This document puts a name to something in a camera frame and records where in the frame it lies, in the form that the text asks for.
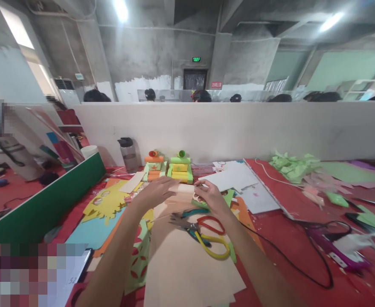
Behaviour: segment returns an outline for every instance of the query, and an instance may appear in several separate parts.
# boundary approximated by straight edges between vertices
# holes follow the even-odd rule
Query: hand
[[[195,196],[199,196],[199,201],[204,200],[209,205],[215,217],[223,218],[232,214],[217,186],[208,180],[199,180],[195,182],[195,186]]]
[[[163,203],[169,197],[176,195],[174,192],[169,192],[169,189],[179,182],[180,180],[165,176],[154,179],[146,188],[140,191],[132,203],[138,203],[146,212]]]

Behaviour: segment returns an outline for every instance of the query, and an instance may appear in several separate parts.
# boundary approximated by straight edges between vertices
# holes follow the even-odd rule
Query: doorway
[[[204,90],[206,88],[207,70],[185,69],[183,71],[184,90]]]

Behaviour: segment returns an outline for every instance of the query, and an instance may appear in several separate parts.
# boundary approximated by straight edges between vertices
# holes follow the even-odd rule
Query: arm
[[[305,306],[231,212],[218,188],[207,180],[195,183],[201,184],[208,188],[198,186],[195,193],[209,205],[213,215],[223,224],[263,306]]]
[[[78,298],[77,307],[120,306],[140,220],[149,209],[174,195],[168,191],[176,183],[178,181],[170,177],[160,177],[144,188],[126,208],[112,241]]]

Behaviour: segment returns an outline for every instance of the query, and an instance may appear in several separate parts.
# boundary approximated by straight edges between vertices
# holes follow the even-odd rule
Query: red sign
[[[212,82],[212,88],[221,87],[223,85],[222,82]]]

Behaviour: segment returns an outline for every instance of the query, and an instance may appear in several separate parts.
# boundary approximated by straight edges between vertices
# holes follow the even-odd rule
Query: white partition wall
[[[321,160],[375,159],[375,101],[95,103],[75,112],[105,166],[123,165],[121,137],[133,138],[142,157],[185,150],[195,163],[266,159],[274,149]]]

